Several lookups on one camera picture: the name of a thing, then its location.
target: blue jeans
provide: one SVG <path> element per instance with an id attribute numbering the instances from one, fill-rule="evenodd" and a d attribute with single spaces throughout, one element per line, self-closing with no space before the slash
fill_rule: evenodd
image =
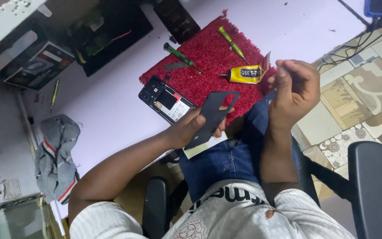
<path id="1" fill-rule="evenodd" d="M 221 180 L 244 179 L 260 183 L 259 162 L 263 135 L 268 123 L 269 102 L 274 97 L 275 92 L 271 91 L 244 115 L 241 138 L 235 146 L 231 147 L 228 141 L 223 141 L 190 160 L 182 152 L 179 165 L 193 202 Z M 299 149 L 292 149 L 292 159 L 297 167 L 295 150 Z"/>

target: glue tube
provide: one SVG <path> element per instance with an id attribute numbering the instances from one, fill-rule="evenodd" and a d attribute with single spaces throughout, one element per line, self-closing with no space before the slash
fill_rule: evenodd
<path id="1" fill-rule="evenodd" d="M 244 84 L 257 84 L 262 79 L 261 65 L 255 66 L 240 66 L 231 68 L 225 74 L 219 76 L 225 77 L 228 82 L 244 83 Z"/>

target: hand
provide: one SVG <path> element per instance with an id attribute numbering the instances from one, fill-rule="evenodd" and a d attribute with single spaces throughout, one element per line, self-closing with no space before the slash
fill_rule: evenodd
<path id="1" fill-rule="evenodd" d="M 276 97 L 269 106 L 269 126 L 273 130 L 291 128 L 319 102 L 320 74 L 311 64 L 300 60 L 276 61 L 278 73 L 268 79 L 276 88 Z"/>
<path id="2" fill-rule="evenodd" d="M 227 106 L 221 106 L 219 110 L 226 110 Z M 170 149 L 179 149 L 185 147 L 190 141 L 191 137 L 204 126 L 206 118 L 200 115 L 201 108 L 196 108 L 188 111 L 177 122 L 172 124 L 169 128 L 162 132 Z M 222 136 L 222 131 L 225 130 L 226 118 L 222 120 L 218 128 L 213 133 L 213 136 L 219 138 Z"/>

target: workbench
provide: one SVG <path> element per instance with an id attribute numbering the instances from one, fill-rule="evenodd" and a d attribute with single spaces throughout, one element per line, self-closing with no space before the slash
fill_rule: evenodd
<path id="1" fill-rule="evenodd" d="M 365 30 L 337 0 L 287 1 L 190 0 L 183 6 L 201 28 L 228 9 L 227 18 L 262 54 L 272 51 L 272 65 L 278 59 L 315 62 Z M 76 62 L 56 77 L 60 83 L 51 114 L 54 81 L 39 91 L 24 92 L 24 106 L 27 115 L 34 118 L 35 132 L 42 120 L 57 114 L 66 114 L 83 125 L 72 150 L 81 177 L 115 152 L 169 127 L 138 98 L 143 88 L 138 78 L 168 55 L 163 44 L 170 35 L 151 6 L 143 6 L 143 11 L 154 27 L 148 36 L 89 78 Z M 37 94 L 39 102 L 34 102 Z M 57 210 L 61 218 L 67 216 L 67 205 L 57 204 Z"/>

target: red shag rug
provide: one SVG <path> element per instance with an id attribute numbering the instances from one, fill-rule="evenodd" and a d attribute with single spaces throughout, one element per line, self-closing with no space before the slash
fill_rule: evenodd
<path id="1" fill-rule="evenodd" d="M 260 54 L 260 50 L 228 19 L 222 19 L 220 16 L 178 48 L 178 51 L 194 61 L 197 67 L 206 73 L 205 75 L 198 73 L 193 67 L 171 70 L 168 73 L 163 68 L 164 65 L 180 62 L 177 57 L 170 54 L 144 73 L 139 80 L 145 84 L 151 76 L 156 75 L 198 107 L 203 105 L 207 95 L 212 91 L 239 91 L 240 97 L 235 103 L 235 111 L 227 116 L 227 124 L 229 124 L 236 117 L 249 111 L 254 103 L 270 91 L 267 79 L 276 74 L 276 68 L 269 66 L 262 81 L 256 85 L 229 83 L 220 77 L 219 74 L 226 73 L 229 68 L 247 65 L 234 50 L 229 50 L 228 41 L 218 32 L 221 26 L 224 27 L 232 41 L 240 47 L 251 65 L 261 62 L 263 56 Z M 233 28 L 235 28 L 236 34 L 231 33 Z M 167 73 L 170 75 L 169 80 L 165 79 Z M 228 105 L 232 99 L 233 97 L 227 97 L 224 103 Z"/>

